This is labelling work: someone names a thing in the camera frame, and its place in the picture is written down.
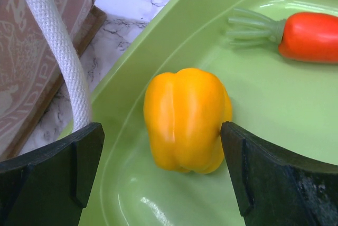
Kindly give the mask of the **yellow toy bell pepper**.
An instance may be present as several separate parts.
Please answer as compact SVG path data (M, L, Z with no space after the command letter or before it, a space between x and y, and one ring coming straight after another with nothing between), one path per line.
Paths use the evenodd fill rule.
M232 120L232 104L213 73L186 68L157 75L146 89L143 114L158 167L209 174L223 162L220 129Z

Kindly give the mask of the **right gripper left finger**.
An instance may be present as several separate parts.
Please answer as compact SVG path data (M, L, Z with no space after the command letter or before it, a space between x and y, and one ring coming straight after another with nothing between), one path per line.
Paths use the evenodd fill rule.
M1 162L1 225L78 225L104 144L100 123Z

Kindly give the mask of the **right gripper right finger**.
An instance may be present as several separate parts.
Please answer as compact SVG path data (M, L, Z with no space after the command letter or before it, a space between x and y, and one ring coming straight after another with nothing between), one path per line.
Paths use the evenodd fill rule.
M268 142L233 122L222 147L246 225L337 225L337 166Z

